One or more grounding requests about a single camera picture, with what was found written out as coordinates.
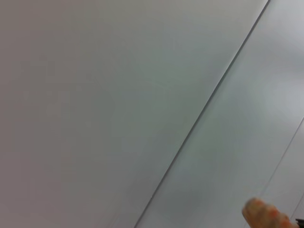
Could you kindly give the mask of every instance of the dark object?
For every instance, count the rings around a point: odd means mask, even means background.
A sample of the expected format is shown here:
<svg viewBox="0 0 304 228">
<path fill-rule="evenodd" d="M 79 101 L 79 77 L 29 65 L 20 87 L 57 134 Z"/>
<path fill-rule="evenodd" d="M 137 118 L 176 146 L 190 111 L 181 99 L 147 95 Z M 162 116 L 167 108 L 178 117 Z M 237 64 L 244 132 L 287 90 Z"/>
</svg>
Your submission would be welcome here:
<svg viewBox="0 0 304 228">
<path fill-rule="evenodd" d="M 295 219 L 300 228 L 304 228 L 304 219 Z"/>
</svg>

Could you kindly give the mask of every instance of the skin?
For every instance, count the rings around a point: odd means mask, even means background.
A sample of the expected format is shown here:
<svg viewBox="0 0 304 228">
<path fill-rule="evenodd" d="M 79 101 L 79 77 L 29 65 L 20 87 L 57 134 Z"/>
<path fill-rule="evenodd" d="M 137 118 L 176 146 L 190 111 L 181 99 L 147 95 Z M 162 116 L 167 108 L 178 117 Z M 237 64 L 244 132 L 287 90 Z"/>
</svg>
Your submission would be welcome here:
<svg viewBox="0 0 304 228">
<path fill-rule="evenodd" d="M 250 199 L 242 213 L 251 228 L 299 228 L 297 224 L 290 222 L 286 214 L 258 198 Z"/>
</svg>

